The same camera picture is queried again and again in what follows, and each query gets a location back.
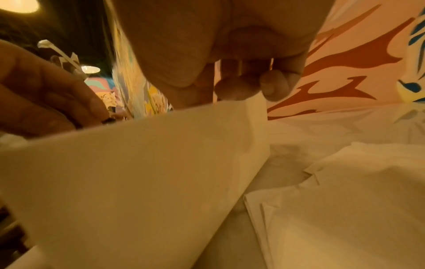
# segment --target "skin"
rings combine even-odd
[[[333,2],[110,1],[144,75],[176,109],[210,103],[213,91],[227,100],[286,97]]]
[[[60,110],[84,127],[109,117],[103,102],[78,77],[0,40],[0,129],[25,137],[74,130]]]

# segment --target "table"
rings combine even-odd
[[[354,141],[425,144],[425,105],[358,108],[283,118],[268,123],[271,156],[246,193],[301,183],[303,169]],[[49,269],[33,248],[9,269]],[[242,199],[206,247],[193,269],[266,269]]]

